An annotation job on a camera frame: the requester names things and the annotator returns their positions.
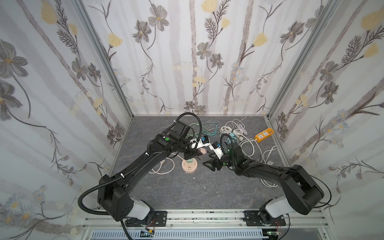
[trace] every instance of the aluminum frame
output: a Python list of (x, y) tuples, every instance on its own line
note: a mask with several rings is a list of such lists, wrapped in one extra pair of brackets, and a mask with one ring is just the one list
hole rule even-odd
[[(167, 211), (167, 223), (165, 227), (157, 227), (157, 229), (252, 229), (252, 228), (271, 228), (271, 227), (248, 227), (243, 221), (246, 210), (258, 209), (156, 209), (159, 211)], [(288, 223), (290, 228), (317, 228), (321, 236), (334, 240), (334, 236), (330, 231), (329, 225), (324, 218), (322, 212), (313, 209), (308, 215), (299, 213), (290, 214), (290, 222), (287, 215), (286, 226)], [(89, 240), (93, 230), (115, 230), (121, 229), (120, 222), (116, 222), (108, 215), (92, 215), (88, 214), (80, 231), (82, 240)], [(129, 230), (144, 229), (144, 227), (128, 227)]]
[(327, 23), (330, 21), (333, 13), (336, 11), (337, 6), (341, 0), (329, 0), (327, 5), (324, 7), (323, 13), (320, 16), (317, 24), (315, 25), (313, 31), (311, 32), (307, 42), (305, 43), (303, 49), (300, 52), (295, 64), (293, 65), (290, 73), (288, 74), (286, 80), (284, 81), (282, 87), (277, 93), (275, 99), (272, 102), (271, 108), (268, 112), (268, 116), (272, 116), (276, 113), (281, 101), (285, 97), (288, 89), (292, 85), (294, 79), (296, 78), (299, 70), (304, 64), (305, 60), (308, 58), (310, 52), (314, 48), (316, 41), (319, 39), (319, 36), (327, 26)]
[(71, 1), (72, 1), (73, 6), (76, 9), (78, 16), (80, 17), (80, 20), (81, 20), (83, 26), (85, 27), (85, 30), (86, 30), (89, 38), (91, 39), (91, 42), (92, 42), (100, 60), (101, 60), (101, 62), (103, 63), (103, 66), (107, 70), (107, 74), (108, 74), (109, 79), (112, 80), (113, 87), (116, 90), (116, 93), (119, 96), (121, 103), (123, 104), (127, 115), (129, 116), (129, 118), (132, 121), (132, 118), (133, 118), (132, 110), (131, 110), (128, 102), (127, 102), (127, 99), (126, 99), (124, 93), (122, 92), (119, 81), (117, 80), (116, 75), (113, 71), (111, 62), (109, 61), (107, 53), (105, 52), (104, 47), (101, 44), (101, 41), (100, 41), (100, 39), (96, 33), (95, 28), (93, 27), (92, 21), (89, 18), (87, 11), (85, 10), (85, 6), (84, 6), (83, 2), (81, 0), (71, 0)]

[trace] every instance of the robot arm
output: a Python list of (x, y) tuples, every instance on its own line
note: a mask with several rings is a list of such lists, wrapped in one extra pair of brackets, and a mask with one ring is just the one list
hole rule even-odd
[[(234, 167), (239, 176), (258, 177), (282, 186), (285, 196), (270, 200), (260, 208), (260, 222), (263, 224), (274, 222), (275, 218), (290, 212), (306, 215), (324, 197), (322, 189), (301, 166), (275, 167), (257, 163), (246, 159), (241, 147), (236, 143), (229, 144), (228, 152), (224, 153), (222, 145), (218, 142), (210, 143), (208, 136), (201, 137), (199, 134), (196, 139), (187, 137), (191, 127), (179, 121), (181, 116), (172, 126), (150, 141), (147, 151), (127, 168), (112, 177), (104, 175), (98, 186), (82, 194), (78, 202), (80, 208), (92, 214), (109, 214), (116, 221), (132, 217), (148, 225), (153, 219), (153, 208), (142, 200), (131, 199), (129, 193), (144, 175), (172, 152), (183, 153), (184, 159), (188, 160), (200, 156), (201, 152), (197, 149), (204, 146), (215, 152), (210, 155), (211, 160), (203, 163), (212, 171), (221, 170), (223, 166)], [(84, 196), (95, 190), (98, 190), (98, 203), (106, 212), (90, 210), (83, 205)]]
[(235, 173), (239, 176), (257, 177), (280, 185), (285, 196), (269, 200), (260, 208), (260, 220), (265, 224), (291, 212), (307, 215), (324, 197), (323, 190), (302, 166), (276, 167), (246, 159), (237, 143), (228, 144), (227, 155), (213, 157), (203, 165), (212, 171), (236, 166)]

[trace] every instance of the power outlet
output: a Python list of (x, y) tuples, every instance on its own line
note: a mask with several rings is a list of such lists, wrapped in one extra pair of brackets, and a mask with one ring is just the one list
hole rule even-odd
[(257, 135), (255, 136), (255, 140), (256, 140), (257, 142), (261, 142), (261, 141), (263, 141), (264, 139), (266, 139), (266, 138), (272, 136), (273, 133), (274, 133), (274, 131), (273, 131), (272, 128), (267, 128), (267, 129), (265, 129), (264, 131), (262, 131), (261, 133), (257, 134)]

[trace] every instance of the metal mounting plate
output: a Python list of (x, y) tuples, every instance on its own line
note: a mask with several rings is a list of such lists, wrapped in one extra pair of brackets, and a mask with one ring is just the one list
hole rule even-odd
[[(259, 211), (244, 211), (244, 221), (247, 223), (248, 227), (265, 226), (260, 222), (258, 213)], [(286, 225), (284, 217), (282, 215), (277, 218), (276, 221), (279, 223), (280, 226)], [(277, 224), (273, 223), (269, 225), (269, 227), (270, 226), (277, 226)]]
[[(165, 227), (167, 223), (167, 211), (154, 211), (155, 222), (150, 227)], [(140, 223), (136, 222), (135, 218), (130, 218), (125, 221), (127, 227), (142, 227)]]

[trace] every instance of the gray flower print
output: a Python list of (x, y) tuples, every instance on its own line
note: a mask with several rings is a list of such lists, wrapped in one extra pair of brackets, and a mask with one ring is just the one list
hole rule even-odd
[(189, 109), (194, 109), (195, 103), (193, 101), (186, 101), (184, 109), (189, 111)]
[(284, 122), (285, 121), (285, 113), (284, 112), (281, 112), (280, 115), (277, 116), (277, 121), (278, 122)]
[(16, 56), (15, 47), (0, 40), (0, 77), (10, 78), (15, 72), (20, 77), (28, 76), (28, 72), (21, 66), (28, 64), (25, 58)]
[(139, 21), (136, 22), (137, 33), (132, 34), (132, 36), (135, 38), (135, 41), (140, 43), (141, 39), (144, 39), (144, 41), (149, 42), (148, 34), (152, 32), (151, 28), (148, 26), (148, 22)]
[(211, 56), (212, 52), (208, 50), (209, 48), (209, 42), (206, 42), (206, 43), (200, 43), (198, 46), (197, 46), (197, 49), (199, 50), (196, 55), (200, 55), (200, 59), (204, 59), (205, 56), (207, 56), (207, 58), (209, 56)]
[(321, 5), (316, 11), (314, 12), (314, 18), (309, 18), (307, 20), (307, 23), (305, 24), (306, 28), (313, 28), (316, 25), (317, 20), (319, 19), (321, 12), (323, 11), (324, 6)]
[(332, 73), (336, 72), (338, 66), (339, 65), (335, 64), (334, 61), (327, 62), (327, 64), (325, 64), (325, 69), (320, 70), (320, 73), (322, 74), (320, 76), (320, 81), (325, 79), (327, 82), (330, 82), (333, 79)]
[(205, 114), (207, 113), (207, 111), (205, 110), (207, 107), (206, 106), (202, 106), (202, 105), (198, 105), (195, 109), (195, 112), (196, 114)]
[(218, 68), (221, 68), (224, 65), (224, 63), (220, 61), (221, 59), (221, 54), (213, 54), (210, 59), (212, 67), (214, 68), (217, 65)]
[(164, 25), (169, 25), (169, 22), (165, 19), (168, 14), (167, 11), (161, 5), (157, 6), (156, 8), (154, 4), (151, 4), (151, 8), (149, 9), (149, 11), (152, 15), (154, 15), (154, 17), (148, 18), (149, 25), (157, 26), (160, 31), (164, 31)]
[(0, 79), (0, 119), (2, 121), (11, 119), (9, 108), (22, 106), (21, 102), (12, 96), (14, 92), (14, 86)]
[(96, 70), (95, 65), (91, 63), (91, 65), (88, 66), (88, 71), (91, 77), (95, 78), (95, 82), (97, 82), (97, 78), (101, 78), (100, 70)]
[(124, 128), (120, 126), (119, 123), (116, 123), (115, 134), (118, 138), (120, 138), (124, 134)]
[(112, 130), (109, 130), (107, 134), (107, 138), (109, 139), (109, 144), (112, 145), (114, 143), (113, 138), (115, 137), (115, 134), (113, 133)]
[(334, 82), (330, 82), (329, 84), (325, 85), (325, 92), (321, 95), (322, 98), (325, 98), (325, 104), (333, 103), (334, 100), (332, 95), (336, 94), (338, 89), (339, 85), (336, 85)]
[(72, 70), (76, 72), (77, 79), (80, 79), (80, 77), (85, 81), (85, 74), (88, 72), (86, 66), (82, 66), (81, 62), (78, 58), (75, 59), (75, 61), (72, 62)]
[(288, 128), (287, 128), (287, 125), (285, 125), (285, 124), (283, 124), (283, 125), (281, 125), (280, 126), (280, 131), (279, 131), (279, 133), (280, 133), (280, 135), (281, 135), (281, 137), (282, 138), (285, 138), (286, 136), (286, 134), (288, 134)]
[(304, 23), (298, 23), (295, 21), (292, 26), (288, 28), (289, 33), (282, 34), (280, 36), (280, 43), (284, 43), (286, 40), (289, 40), (290, 43), (293, 43), (297, 35), (300, 35), (303, 33), (304, 30)]

